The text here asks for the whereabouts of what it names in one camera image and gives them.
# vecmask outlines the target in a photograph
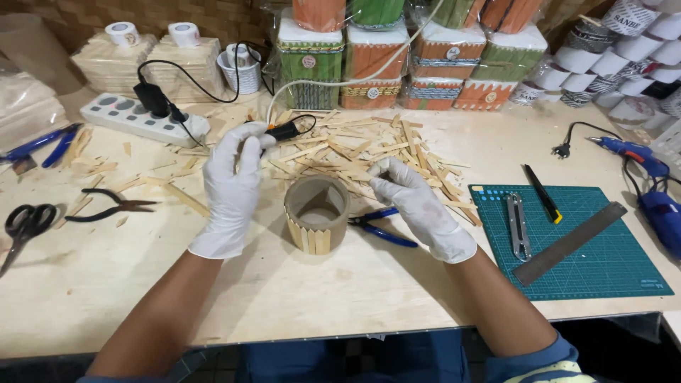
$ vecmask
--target metal ruler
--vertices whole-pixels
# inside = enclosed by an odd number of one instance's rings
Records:
[[[603,210],[594,214],[584,223],[567,233],[563,238],[553,242],[541,253],[532,257],[513,270],[520,283],[527,287],[551,270],[560,261],[584,246],[608,226],[627,214],[627,209],[619,202],[611,202]]]

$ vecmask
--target latex glove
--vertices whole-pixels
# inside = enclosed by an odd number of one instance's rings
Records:
[[[210,259],[240,256],[251,218],[260,195],[260,153],[276,140],[265,134],[267,124],[245,123],[230,130],[211,151],[204,165],[204,186],[210,205],[210,220],[189,245],[189,251]],[[234,170],[238,147],[244,142]]]
[[[395,157],[378,161],[368,173],[375,177],[369,185],[379,202],[397,206],[409,229],[436,259],[459,263],[475,254],[473,237],[452,218],[420,174]],[[385,173],[393,182],[377,178]]]

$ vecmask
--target power strip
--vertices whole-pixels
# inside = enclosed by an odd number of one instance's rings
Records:
[[[175,121],[172,116],[153,116],[136,99],[111,93],[102,93],[80,109],[80,114],[93,124],[108,127],[119,132],[135,134],[185,148],[196,146],[196,142]],[[204,117],[185,113],[185,126],[198,141],[202,141],[210,130]]]

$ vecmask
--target cutting mat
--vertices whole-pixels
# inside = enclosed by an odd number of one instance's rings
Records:
[[[547,186],[547,192],[563,214],[563,220],[556,225],[549,219],[532,186],[469,187],[496,263],[531,301],[674,295],[621,219],[529,287],[523,287],[511,274],[521,262],[511,252],[504,197],[511,192],[521,195],[530,246],[535,255],[606,207],[609,200],[598,187]]]

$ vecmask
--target blue-handled pliers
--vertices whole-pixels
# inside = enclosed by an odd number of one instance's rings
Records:
[[[370,225],[369,221],[373,221],[374,219],[381,219],[385,218],[389,215],[393,214],[398,214],[399,211],[395,207],[390,207],[387,209],[382,209],[379,211],[375,211],[373,213],[365,214],[361,217],[354,217],[348,219],[348,224],[350,226],[358,226],[362,229],[364,229],[367,232],[370,232],[374,235],[376,235],[379,238],[385,239],[388,242],[392,242],[395,245],[399,246],[405,246],[405,247],[418,247],[419,245],[414,242],[410,241],[409,239],[404,239],[401,236],[396,236],[395,234],[392,234],[391,232],[387,232],[381,228],[377,228],[374,225]]]
[[[82,123],[74,123],[63,129],[57,129],[54,132],[36,138],[27,144],[23,144],[18,148],[12,149],[5,156],[0,156],[0,161],[20,161],[30,155],[33,151],[38,150],[61,137],[61,141],[57,144],[57,147],[54,148],[52,154],[50,154],[50,156],[47,157],[47,159],[45,159],[45,161],[42,163],[43,168],[49,168],[50,166],[54,165],[54,163],[59,161],[62,156],[64,156],[66,150],[68,150],[68,148],[71,146],[71,142],[73,142],[74,138],[76,137],[78,128],[81,126],[83,126]]]

